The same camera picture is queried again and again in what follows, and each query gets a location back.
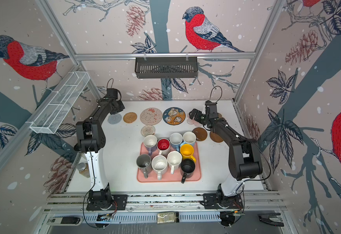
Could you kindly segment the pink flower coaster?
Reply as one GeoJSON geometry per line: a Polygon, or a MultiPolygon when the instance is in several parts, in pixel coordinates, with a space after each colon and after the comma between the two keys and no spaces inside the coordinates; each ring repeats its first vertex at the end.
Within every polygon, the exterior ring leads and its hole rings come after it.
{"type": "Polygon", "coordinates": [[[190,112],[188,112],[186,114],[186,117],[187,117],[187,124],[194,125],[195,127],[201,127],[202,126],[200,123],[198,123],[198,122],[196,122],[190,118],[190,112]]]}

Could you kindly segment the blue cartoon round coaster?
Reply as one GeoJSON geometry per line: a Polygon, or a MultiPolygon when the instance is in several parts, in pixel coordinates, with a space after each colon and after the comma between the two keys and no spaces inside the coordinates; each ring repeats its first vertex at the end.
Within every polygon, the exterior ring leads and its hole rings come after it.
{"type": "Polygon", "coordinates": [[[163,120],[169,125],[179,125],[186,119],[184,110],[179,107],[170,107],[163,113],[163,120]]]}

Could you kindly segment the rattan round coaster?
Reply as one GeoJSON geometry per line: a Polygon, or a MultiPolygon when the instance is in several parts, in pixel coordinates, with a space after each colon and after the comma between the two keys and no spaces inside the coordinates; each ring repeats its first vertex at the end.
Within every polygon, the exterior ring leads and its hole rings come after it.
{"type": "Polygon", "coordinates": [[[134,112],[126,113],[123,117],[125,123],[133,123],[137,120],[137,114],[134,112]]]}

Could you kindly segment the beige woven round coaster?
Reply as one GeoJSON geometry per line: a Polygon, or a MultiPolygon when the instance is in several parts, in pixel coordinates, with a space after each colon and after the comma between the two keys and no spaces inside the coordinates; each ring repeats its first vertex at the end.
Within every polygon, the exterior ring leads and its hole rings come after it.
{"type": "Polygon", "coordinates": [[[141,135],[146,137],[155,134],[155,127],[152,125],[146,125],[141,129],[141,135]]]}

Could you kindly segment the pink bunny round coaster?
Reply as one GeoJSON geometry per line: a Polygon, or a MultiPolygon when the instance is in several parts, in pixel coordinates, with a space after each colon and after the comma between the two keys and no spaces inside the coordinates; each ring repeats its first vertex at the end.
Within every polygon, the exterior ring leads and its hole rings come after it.
{"type": "Polygon", "coordinates": [[[156,125],[163,120],[162,111],[154,107],[147,108],[140,114],[139,119],[145,125],[156,125]]]}

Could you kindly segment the yellow mug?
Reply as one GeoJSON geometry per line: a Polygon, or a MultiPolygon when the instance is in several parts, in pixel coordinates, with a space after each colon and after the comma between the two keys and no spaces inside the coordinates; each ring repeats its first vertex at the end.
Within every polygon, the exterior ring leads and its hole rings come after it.
{"type": "Polygon", "coordinates": [[[183,144],[180,147],[180,153],[182,155],[182,160],[192,160],[194,163],[197,162],[196,158],[194,157],[194,147],[190,144],[183,144]]]}

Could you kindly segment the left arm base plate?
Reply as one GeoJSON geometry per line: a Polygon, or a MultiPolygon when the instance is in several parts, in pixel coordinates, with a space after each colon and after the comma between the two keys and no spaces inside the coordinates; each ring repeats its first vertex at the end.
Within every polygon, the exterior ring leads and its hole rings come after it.
{"type": "Polygon", "coordinates": [[[93,201],[89,199],[87,201],[86,210],[87,211],[110,211],[113,212],[115,210],[117,211],[123,211],[126,208],[127,204],[127,195],[111,195],[108,197],[108,201],[106,200],[97,200],[93,201]]]}

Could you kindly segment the white mug front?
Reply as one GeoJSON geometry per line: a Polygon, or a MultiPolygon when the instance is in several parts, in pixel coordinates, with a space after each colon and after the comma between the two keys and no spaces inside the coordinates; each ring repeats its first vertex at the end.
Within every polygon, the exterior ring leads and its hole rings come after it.
{"type": "Polygon", "coordinates": [[[152,168],[157,175],[157,179],[161,180],[162,176],[168,170],[168,161],[167,158],[163,155],[158,155],[152,159],[152,168]]]}

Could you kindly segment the brown round wooden coaster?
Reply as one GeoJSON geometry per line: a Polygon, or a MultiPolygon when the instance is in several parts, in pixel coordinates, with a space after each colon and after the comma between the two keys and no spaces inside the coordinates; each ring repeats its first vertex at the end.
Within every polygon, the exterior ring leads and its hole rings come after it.
{"type": "Polygon", "coordinates": [[[216,143],[221,143],[224,140],[216,133],[210,132],[209,133],[210,139],[216,143]]]}

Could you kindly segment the grey mug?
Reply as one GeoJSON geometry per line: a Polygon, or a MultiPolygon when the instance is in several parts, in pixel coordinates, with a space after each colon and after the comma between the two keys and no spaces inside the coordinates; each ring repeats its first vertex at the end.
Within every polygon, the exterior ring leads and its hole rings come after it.
{"type": "Polygon", "coordinates": [[[152,159],[147,154],[142,154],[138,156],[136,159],[136,165],[142,172],[145,179],[147,179],[149,177],[149,174],[153,171],[152,159]]]}

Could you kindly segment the red interior white mug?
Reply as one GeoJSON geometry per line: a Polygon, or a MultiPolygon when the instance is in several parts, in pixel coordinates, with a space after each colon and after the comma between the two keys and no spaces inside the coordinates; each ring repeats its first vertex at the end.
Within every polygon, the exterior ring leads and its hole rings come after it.
{"type": "Polygon", "coordinates": [[[159,155],[163,155],[165,157],[168,156],[169,152],[170,152],[170,141],[166,138],[162,138],[157,142],[157,149],[159,150],[158,154],[159,155]]]}

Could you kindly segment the lavender mug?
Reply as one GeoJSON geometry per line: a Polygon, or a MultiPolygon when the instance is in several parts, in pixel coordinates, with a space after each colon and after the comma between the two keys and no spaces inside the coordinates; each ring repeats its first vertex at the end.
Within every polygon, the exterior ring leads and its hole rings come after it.
{"type": "Polygon", "coordinates": [[[143,145],[146,148],[148,155],[151,156],[157,150],[158,139],[155,135],[148,135],[143,140],[143,145]]]}

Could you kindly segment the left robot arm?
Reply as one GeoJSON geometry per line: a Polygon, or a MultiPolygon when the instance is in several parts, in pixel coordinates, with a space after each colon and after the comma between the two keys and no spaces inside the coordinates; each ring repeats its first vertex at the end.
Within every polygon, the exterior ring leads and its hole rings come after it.
{"type": "Polygon", "coordinates": [[[115,115],[124,109],[121,99],[105,96],[97,102],[97,107],[87,119],[76,124],[77,144],[74,148],[86,156],[91,179],[88,204],[106,203],[110,206],[113,202],[104,173],[103,148],[106,137],[102,123],[108,115],[115,115]]]}

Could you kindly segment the dark glossy round coaster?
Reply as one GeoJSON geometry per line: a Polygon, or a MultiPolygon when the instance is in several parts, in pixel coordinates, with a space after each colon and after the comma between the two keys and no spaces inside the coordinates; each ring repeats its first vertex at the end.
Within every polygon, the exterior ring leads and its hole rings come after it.
{"type": "Polygon", "coordinates": [[[206,129],[202,127],[197,127],[192,130],[196,136],[196,141],[205,141],[207,139],[208,133],[206,129]]]}

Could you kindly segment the grey woven round coaster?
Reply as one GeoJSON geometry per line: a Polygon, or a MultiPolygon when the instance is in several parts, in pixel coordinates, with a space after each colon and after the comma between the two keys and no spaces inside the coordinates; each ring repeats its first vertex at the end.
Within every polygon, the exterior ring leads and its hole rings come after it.
{"type": "Polygon", "coordinates": [[[114,125],[114,124],[120,123],[121,120],[122,120],[122,115],[121,115],[121,114],[114,114],[114,115],[110,115],[110,116],[108,117],[107,122],[108,122],[109,124],[114,125]]]}

